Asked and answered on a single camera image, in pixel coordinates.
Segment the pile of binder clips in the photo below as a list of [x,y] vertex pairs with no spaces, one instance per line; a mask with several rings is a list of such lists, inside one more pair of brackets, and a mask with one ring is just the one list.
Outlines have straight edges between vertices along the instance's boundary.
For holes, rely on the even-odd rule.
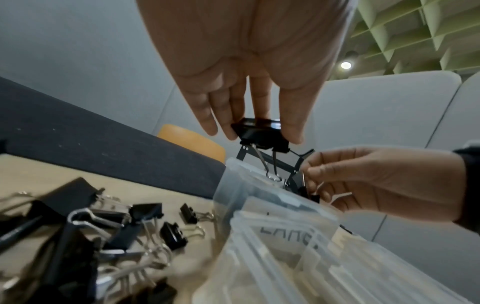
[[[40,197],[18,192],[0,199],[32,198],[0,210],[0,253],[44,226],[56,228],[24,271],[3,285],[3,302],[173,303],[177,291],[153,273],[169,267],[173,251],[189,238],[205,237],[198,223],[214,216],[185,204],[184,228],[160,227],[161,203],[127,206],[104,191],[78,178]],[[27,204],[26,215],[6,215]]]

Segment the hand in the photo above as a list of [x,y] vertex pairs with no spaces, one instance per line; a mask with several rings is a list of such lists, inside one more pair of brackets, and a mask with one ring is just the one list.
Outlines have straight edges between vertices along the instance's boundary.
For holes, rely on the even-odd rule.
[[410,219],[455,221],[467,187],[463,159],[452,152],[348,148],[312,154],[301,166],[310,193],[342,211],[370,210]]
[[270,118],[280,86],[282,133],[303,141],[320,88],[337,59],[355,0],[137,0],[150,36],[209,135],[245,114],[247,77],[255,117]]

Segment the gray fabric surface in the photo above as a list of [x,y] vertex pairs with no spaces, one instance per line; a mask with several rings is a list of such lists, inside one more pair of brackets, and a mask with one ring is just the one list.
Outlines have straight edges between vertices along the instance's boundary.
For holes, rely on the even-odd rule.
[[225,170],[216,160],[4,78],[0,141],[4,153],[205,198],[213,197]]

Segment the chair backrest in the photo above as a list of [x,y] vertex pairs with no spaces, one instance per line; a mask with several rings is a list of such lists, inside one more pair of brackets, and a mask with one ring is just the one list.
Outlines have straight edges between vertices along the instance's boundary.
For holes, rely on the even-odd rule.
[[194,131],[171,124],[165,124],[157,137],[225,163],[227,155],[225,148]]

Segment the ceiling light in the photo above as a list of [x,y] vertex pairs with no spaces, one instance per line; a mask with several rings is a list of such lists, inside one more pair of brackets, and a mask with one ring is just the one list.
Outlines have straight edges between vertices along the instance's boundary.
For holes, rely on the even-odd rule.
[[349,70],[352,68],[352,63],[350,61],[344,61],[340,64],[342,69]]

